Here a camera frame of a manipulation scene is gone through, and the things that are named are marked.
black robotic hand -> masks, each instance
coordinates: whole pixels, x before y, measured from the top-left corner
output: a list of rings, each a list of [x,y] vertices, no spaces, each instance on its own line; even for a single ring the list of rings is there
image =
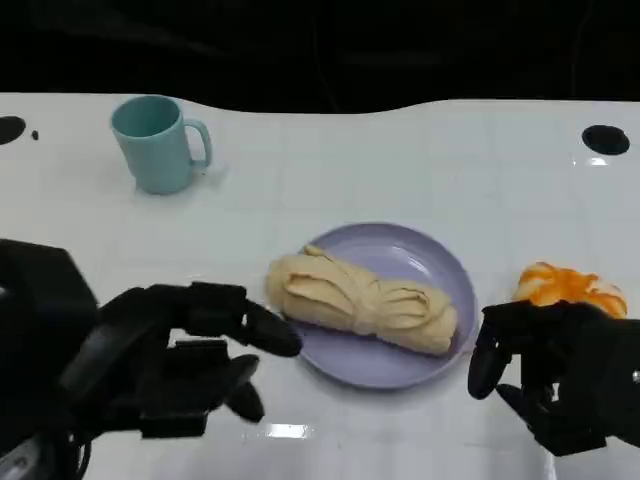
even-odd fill
[[[616,436],[640,446],[640,322],[587,304],[486,307],[471,359],[469,393],[494,389],[557,456],[606,446]],[[499,384],[521,356],[521,387]]]
[[[302,344],[246,293],[154,285],[99,308],[66,251],[0,240],[0,467],[53,458],[48,478],[77,479],[106,432],[199,436],[222,405],[258,422],[264,409],[250,378],[259,359],[230,358],[217,337],[284,357]],[[174,330],[189,337],[171,344]]]

plate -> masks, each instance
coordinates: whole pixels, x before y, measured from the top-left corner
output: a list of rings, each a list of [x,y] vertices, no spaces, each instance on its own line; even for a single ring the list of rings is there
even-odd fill
[[[295,322],[303,338],[301,356],[318,370],[364,388],[399,389],[433,380],[469,348],[478,331],[477,302],[469,275],[442,244],[400,225],[359,223],[309,242],[336,258],[360,265],[381,278],[408,279],[438,287],[458,310],[449,352],[425,355],[373,336],[359,336]]]

white table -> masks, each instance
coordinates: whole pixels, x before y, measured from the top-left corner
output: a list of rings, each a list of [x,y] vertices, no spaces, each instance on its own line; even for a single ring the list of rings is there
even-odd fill
[[[28,123],[0,147],[0,237],[67,248],[102,302],[136,285],[193,280],[241,283],[264,300],[271,259],[337,225],[384,220],[447,245],[481,305],[507,300],[518,272],[546,260],[601,273],[640,316],[639,106],[448,101],[320,116],[184,102],[229,169],[151,197],[135,190],[108,128],[124,98],[0,95],[1,113]],[[629,152],[605,158],[584,147],[580,133],[596,123],[625,129]],[[495,395],[468,396],[467,363],[434,386],[382,395],[262,355],[255,384],[267,415],[259,426],[221,410],[203,439],[108,435],[96,442],[87,478],[512,480],[551,479],[557,470],[584,480],[640,472],[640,451],[619,442],[554,468]]]

bread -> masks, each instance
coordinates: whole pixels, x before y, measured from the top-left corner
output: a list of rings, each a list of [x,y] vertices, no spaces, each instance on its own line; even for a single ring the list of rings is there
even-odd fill
[[[552,305],[560,300],[586,302],[614,318],[627,316],[627,302],[615,285],[593,273],[585,275],[545,262],[534,263],[522,272],[513,299],[529,300],[538,306]]]
[[[307,246],[269,267],[267,296],[296,320],[442,355],[451,347],[457,313],[441,290],[373,272]]]

teal mug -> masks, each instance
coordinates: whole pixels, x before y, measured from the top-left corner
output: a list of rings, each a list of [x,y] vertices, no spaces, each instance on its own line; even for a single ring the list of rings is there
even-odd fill
[[[195,128],[204,143],[204,160],[191,158],[185,128]],[[111,116],[111,129],[140,188],[167,195],[193,181],[194,167],[211,164],[211,138],[200,120],[185,120],[178,104],[160,95],[132,98]]]

